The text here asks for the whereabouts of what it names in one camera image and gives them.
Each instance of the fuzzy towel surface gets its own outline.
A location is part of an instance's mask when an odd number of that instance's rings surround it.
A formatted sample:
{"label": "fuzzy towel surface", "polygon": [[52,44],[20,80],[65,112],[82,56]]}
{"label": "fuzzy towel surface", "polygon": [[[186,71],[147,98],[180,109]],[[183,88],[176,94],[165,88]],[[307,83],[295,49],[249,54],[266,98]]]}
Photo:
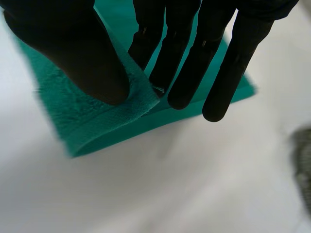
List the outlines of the fuzzy towel surface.
{"label": "fuzzy towel surface", "polygon": [[[174,110],[168,105],[166,96],[159,101],[147,78],[161,44],[145,73],[126,52],[138,28],[132,0],[99,0],[95,5],[104,18],[103,22],[131,83],[129,98],[119,106],[109,106],[85,95],[52,62],[19,42],[34,70],[41,103],[73,157],[92,153],[165,124],[200,115],[227,48],[223,41],[190,105],[181,111]],[[196,25],[197,18],[181,65],[194,41]],[[253,87],[243,77],[233,101],[253,94]]]}

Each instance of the folded towel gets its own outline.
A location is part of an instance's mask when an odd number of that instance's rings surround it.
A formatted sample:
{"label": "folded towel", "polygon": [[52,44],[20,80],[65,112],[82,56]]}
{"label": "folded towel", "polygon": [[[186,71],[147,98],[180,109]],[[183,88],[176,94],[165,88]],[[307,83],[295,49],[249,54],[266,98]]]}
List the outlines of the folded towel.
{"label": "folded towel", "polygon": [[[34,70],[38,96],[73,157],[100,150],[165,124],[200,115],[227,48],[226,43],[222,42],[190,105],[181,111],[174,110],[167,103],[166,96],[159,101],[146,76],[155,64],[160,47],[151,58],[146,74],[126,52],[137,30],[132,1],[103,0],[98,1],[96,6],[98,13],[105,18],[103,22],[130,79],[129,98],[119,106],[110,106],[85,95],[52,62],[19,41]],[[181,64],[194,41],[196,25],[197,20]],[[253,94],[254,89],[243,78],[233,101]]]}

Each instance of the white background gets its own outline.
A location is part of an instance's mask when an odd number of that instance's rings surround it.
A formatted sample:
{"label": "white background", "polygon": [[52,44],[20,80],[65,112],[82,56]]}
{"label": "white background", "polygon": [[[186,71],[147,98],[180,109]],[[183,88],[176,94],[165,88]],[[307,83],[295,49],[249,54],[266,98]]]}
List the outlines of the white background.
{"label": "white background", "polygon": [[311,123],[310,22],[298,5],[275,23],[248,68],[258,94],[220,123],[199,116],[69,159],[1,19],[0,232],[311,232],[289,139]]}

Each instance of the black finger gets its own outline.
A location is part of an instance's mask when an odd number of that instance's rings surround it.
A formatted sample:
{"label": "black finger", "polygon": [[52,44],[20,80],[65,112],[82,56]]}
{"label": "black finger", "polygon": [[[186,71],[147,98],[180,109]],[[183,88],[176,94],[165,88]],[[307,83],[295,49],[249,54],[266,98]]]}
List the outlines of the black finger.
{"label": "black finger", "polygon": [[235,7],[227,0],[203,0],[194,44],[168,95],[171,107],[183,109],[190,103],[234,12]]}
{"label": "black finger", "polygon": [[93,7],[66,30],[24,25],[4,15],[17,37],[54,62],[83,92],[113,105],[126,100],[127,74]]}
{"label": "black finger", "polygon": [[200,0],[171,0],[166,8],[168,31],[149,81],[162,97],[169,89],[189,42]]}
{"label": "black finger", "polygon": [[258,44],[268,35],[273,21],[263,21],[238,13],[223,63],[203,106],[206,120],[221,120]]}
{"label": "black finger", "polygon": [[162,37],[165,2],[133,0],[133,4],[139,29],[134,34],[128,53],[144,70]]}

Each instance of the gray object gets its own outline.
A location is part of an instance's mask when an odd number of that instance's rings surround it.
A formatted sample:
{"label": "gray object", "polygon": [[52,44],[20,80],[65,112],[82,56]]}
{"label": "gray object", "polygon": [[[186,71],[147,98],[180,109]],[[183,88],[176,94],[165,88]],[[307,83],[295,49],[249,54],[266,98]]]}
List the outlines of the gray object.
{"label": "gray object", "polygon": [[294,140],[296,143],[294,152],[296,180],[306,208],[311,214],[311,129],[298,131],[294,135]]}

